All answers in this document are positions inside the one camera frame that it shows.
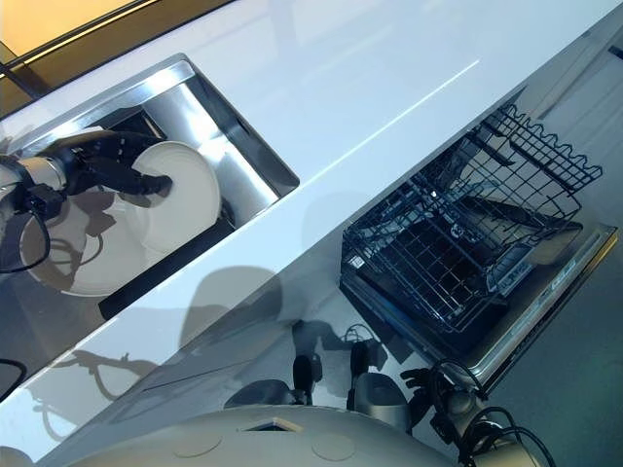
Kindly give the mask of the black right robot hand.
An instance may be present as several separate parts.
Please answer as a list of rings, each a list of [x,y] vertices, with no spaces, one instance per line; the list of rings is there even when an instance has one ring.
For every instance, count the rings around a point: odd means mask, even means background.
[[[406,386],[413,390],[413,395],[408,402],[408,409],[411,427],[414,428],[434,407],[433,382],[437,373],[433,369],[420,368],[404,371],[400,377]]]

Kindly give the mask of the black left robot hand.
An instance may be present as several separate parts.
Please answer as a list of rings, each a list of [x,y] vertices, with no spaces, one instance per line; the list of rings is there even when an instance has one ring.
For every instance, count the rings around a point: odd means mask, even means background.
[[[95,186],[130,196],[166,193],[172,187],[167,175],[148,175],[133,168],[147,149],[162,139],[132,131],[92,131],[63,140],[64,192],[75,196]]]

